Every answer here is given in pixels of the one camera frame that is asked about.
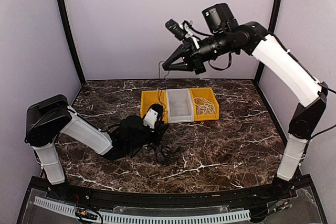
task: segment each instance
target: black camera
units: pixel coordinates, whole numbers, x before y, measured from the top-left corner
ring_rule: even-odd
[[[183,44],[162,65],[164,70],[195,71],[196,74],[200,74],[206,71],[204,62],[216,60],[218,56],[228,52],[238,54],[240,52],[238,47],[248,43],[249,34],[237,31],[238,22],[227,4],[216,4],[203,10],[202,14],[212,35],[195,30],[187,21],[179,24],[171,19],[165,24],[166,28]],[[201,40],[197,36],[190,36],[188,30],[206,38]],[[183,62],[174,63],[178,59],[182,59]],[[230,59],[231,55],[229,55],[228,67],[231,65]]]

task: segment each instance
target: plastic container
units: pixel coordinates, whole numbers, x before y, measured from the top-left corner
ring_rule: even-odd
[[[163,120],[165,123],[168,123],[168,115],[167,115],[167,99],[166,99],[166,91],[165,90],[152,90],[152,91],[142,91],[141,93],[141,107],[140,107],[140,116],[143,118],[149,107],[155,103],[161,104],[164,108],[163,112]]]
[[[194,122],[193,102],[189,89],[167,89],[169,123]]]
[[[212,88],[194,88],[189,89],[191,99],[194,107],[194,121],[209,121],[209,120],[218,120],[219,119],[219,104],[216,100],[215,93]],[[194,103],[194,97],[205,98],[206,100],[212,102],[215,106],[216,112],[215,114],[208,115],[197,115],[197,107]]]

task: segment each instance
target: dark brown marble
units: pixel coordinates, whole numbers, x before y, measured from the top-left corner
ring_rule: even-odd
[[[132,193],[201,193],[271,183],[284,146],[251,81],[90,81],[73,107],[104,129],[139,115],[141,91],[158,87],[212,87],[219,121],[171,124],[162,146],[175,155],[165,165],[152,148],[109,161],[62,135],[56,146],[71,184]]]

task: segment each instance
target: white string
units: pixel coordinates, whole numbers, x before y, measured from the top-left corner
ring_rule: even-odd
[[[197,115],[211,115],[216,113],[214,104],[205,98],[194,97]]]

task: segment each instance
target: black post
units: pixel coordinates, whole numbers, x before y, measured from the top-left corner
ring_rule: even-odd
[[[65,33],[65,36],[67,38],[69,50],[70,50],[70,53],[71,53],[72,61],[74,62],[73,64],[75,65],[75,69],[76,69],[79,81],[83,85],[86,82],[86,80],[85,80],[85,77],[84,77],[82,67],[81,67],[80,62],[79,62],[79,58],[78,58],[78,54],[77,54],[77,51],[76,51],[74,39],[72,37],[70,24],[69,24],[69,19],[68,19],[68,15],[67,15],[67,10],[66,10],[66,7],[65,7],[65,2],[64,2],[64,0],[57,0],[57,3],[58,3],[58,8],[59,8],[59,13],[61,15],[62,23],[63,23],[64,33]]]
[[[275,26],[278,20],[278,15],[279,15],[279,10],[280,10],[280,3],[281,0],[274,0],[273,2],[273,9],[272,9],[272,14],[271,14],[271,19],[269,21],[269,26],[268,26],[268,30],[272,33],[274,33],[275,31]],[[261,75],[263,74],[265,65],[263,63],[259,63],[257,72],[256,72],[256,76],[254,77],[254,81],[259,84],[260,79],[261,79]]]

